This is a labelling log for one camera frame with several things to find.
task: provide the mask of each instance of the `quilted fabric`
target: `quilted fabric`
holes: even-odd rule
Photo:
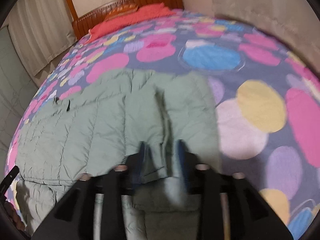
[[[107,173],[137,153],[140,141],[151,148],[144,183],[162,180],[146,184],[133,199],[124,197],[128,238],[157,239],[167,227],[176,232],[178,224],[168,222],[178,216],[189,220],[185,225],[192,221],[195,232],[198,199],[181,188],[175,141],[183,139],[219,170],[214,108],[202,76],[129,69],[107,72],[79,93],[52,99],[22,128],[18,146],[17,200],[30,232],[81,173]],[[176,236],[168,232],[167,239]]]

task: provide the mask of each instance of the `red pillow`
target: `red pillow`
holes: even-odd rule
[[[140,11],[139,9],[136,12],[127,15],[122,15],[112,20],[104,21],[96,25],[89,31],[91,36],[90,39],[86,42],[86,44],[93,42],[106,34],[120,30],[126,26],[140,23],[146,20],[155,19],[158,17],[170,16],[175,14],[176,12],[171,11],[168,7],[162,7],[162,5],[159,6],[159,4],[156,7],[145,6],[145,8],[142,11]]]
[[[164,3],[153,3],[149,5],[142,6],[139,8],[138,12],[144,13],[144,12],[150,12],[150,11],[160,11],[162,8],[164,8]]]

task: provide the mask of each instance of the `wooden headboard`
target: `wooden headboard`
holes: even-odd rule
[[[95,8],[81,17],[78,17],[72,0],[67,0],[67,4],[73,17],[72,27],[75,31],[78,41],[83,36],[88,34],[89,29],[92,29],[95,25],[101,23],[106,17],[107,13],[112,9],[130,2],[138,4],[139,7],[147,4],[163,2],[170,9],[184,9],[182,0],[114,0]]]

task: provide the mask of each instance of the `beige curtain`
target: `beige curtain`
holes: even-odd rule
[[[212,10],[278,37],[320,73],[320,22],[306,0],[213,0]]]
[[[31,76],[76,42],[71,21],[65,0],[18,0],[14,5],[6,23]]]

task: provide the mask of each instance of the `bedspread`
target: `bedspread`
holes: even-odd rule
[[[320,208],[320,83],[283,44],[252,26],[178,11],[128,26],[65,55],[31,101],[21,127],[54,97],[64,99],[109,70],[206,78],[214,97],[222,172],[243,172],[298,239]],[[14,202],[15,184],[8,191]]]

